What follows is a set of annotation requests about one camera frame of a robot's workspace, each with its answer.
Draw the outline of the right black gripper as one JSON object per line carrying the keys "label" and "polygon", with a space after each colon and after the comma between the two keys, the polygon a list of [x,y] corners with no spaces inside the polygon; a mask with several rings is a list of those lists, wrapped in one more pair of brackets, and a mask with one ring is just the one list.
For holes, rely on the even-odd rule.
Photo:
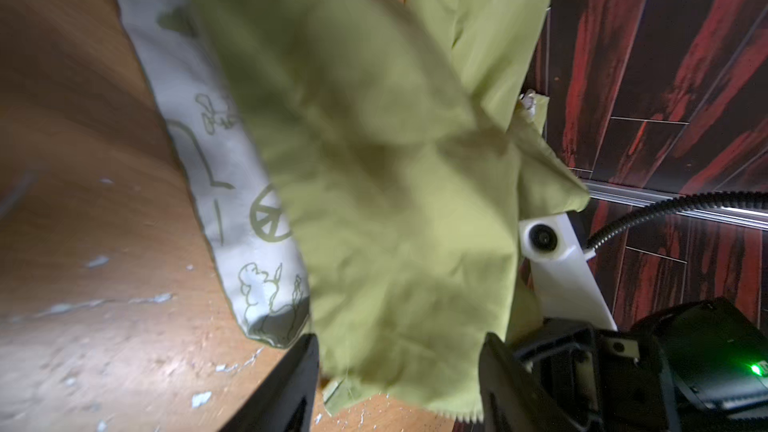
{"label": "right black gripper", "polygon": [[548,319],[509,348],[569,431],[764,431],[767,338],[720,297],[627,332]]}

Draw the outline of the green jacket with cartoon print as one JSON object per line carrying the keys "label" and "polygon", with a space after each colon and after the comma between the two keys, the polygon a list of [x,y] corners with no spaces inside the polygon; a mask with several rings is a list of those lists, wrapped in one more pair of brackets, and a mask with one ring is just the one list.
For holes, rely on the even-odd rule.
{"label": "green jacket with cartoon print", "polygon": [[329,412],[479,420],[539,325],[519,224],[589,201],[518,101],[549,1],[118,0],[238,325],[314,332]]}

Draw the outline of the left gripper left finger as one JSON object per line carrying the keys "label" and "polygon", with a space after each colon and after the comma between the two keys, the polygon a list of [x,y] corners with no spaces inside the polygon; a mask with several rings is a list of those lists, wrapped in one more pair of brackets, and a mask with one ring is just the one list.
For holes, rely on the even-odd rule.
{"label": "left gripper left finger", "polygon": [[220,431],[309,431],[319,369],[317,337],[304,334]]}

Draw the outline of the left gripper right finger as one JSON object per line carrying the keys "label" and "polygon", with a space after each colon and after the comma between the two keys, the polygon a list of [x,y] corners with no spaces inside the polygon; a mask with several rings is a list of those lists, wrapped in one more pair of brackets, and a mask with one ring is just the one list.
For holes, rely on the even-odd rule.
{"label": "left gripper right finger", "polygon": [[570,420],[493,333],[481,349],[479,382],[485,431],[570,430]]}

